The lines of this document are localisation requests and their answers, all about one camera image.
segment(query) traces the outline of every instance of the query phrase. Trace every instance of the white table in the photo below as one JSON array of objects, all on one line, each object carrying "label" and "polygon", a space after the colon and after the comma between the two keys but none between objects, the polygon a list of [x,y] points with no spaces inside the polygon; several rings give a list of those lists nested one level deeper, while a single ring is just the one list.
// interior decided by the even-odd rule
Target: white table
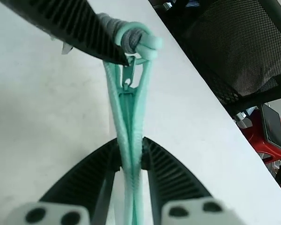
[{"label": "white table", "polygon": [[[97,13],[146,24],[164,39],[145,136],[186,165],[248,225],[281,225],[281,189],[147,0],[91,0]],[[0,4],[0,224],[36,201],[113,136],[102,63]],[[148,192],[144,194],[148,204]],[[151,222],[146,207],[146,224]]]}]

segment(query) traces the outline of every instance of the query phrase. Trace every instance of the black device screen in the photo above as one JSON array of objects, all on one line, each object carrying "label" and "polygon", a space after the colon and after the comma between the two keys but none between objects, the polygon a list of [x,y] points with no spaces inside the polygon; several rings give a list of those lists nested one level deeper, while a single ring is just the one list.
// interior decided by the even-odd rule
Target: black device screen
[{"label": "black device screen", "polygon": [[266,140],[281,149],[281,120],[279,114],[267,105],[261,106],[261,112]]}]

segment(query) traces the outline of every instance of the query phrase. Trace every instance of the gray fabric strap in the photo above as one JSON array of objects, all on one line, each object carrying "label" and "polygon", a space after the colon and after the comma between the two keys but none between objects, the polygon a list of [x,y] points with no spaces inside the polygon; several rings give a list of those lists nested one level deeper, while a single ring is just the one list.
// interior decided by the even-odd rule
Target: gray fabric strap
[{"label": "gray fabric strap", "polygon": [[[118,30],[128,22],[119,19],[114,19],[107,15],[106,13],[97,14],[101,24],[106,28],[109,35],[114,39]],[[135,48],[139,43],[142,34],[145,32],[141,29],[135,28],[127,31],[121,40],[121,45],[124,52],[133,54],[135,53]]]}]

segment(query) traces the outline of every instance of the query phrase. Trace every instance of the mint green fabric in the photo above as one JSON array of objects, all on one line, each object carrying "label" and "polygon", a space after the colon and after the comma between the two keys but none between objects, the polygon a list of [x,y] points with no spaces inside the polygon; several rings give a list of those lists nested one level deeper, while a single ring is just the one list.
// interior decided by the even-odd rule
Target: mint green fabric
[{"label": "mint green fabric", "polygon": [[[141,58],[128,57],[130,66],[122,69],[122,80],[120,66],[104,61],[111,110],[125,175],[124,225],[143,224],[141,183],[143,121],[152,60],[157,56],[156,50],[162,46],[160,38],[151,35],[143,24],[137,22],[128,23],[118,30],[116,44],[120,45],[126,31],[135,28],[145,31],[136,46],[136,52]],[[140,83],[137,88],[132,88],[130,85],[133,82],[134,67],[140,64],[143,67]]]}]

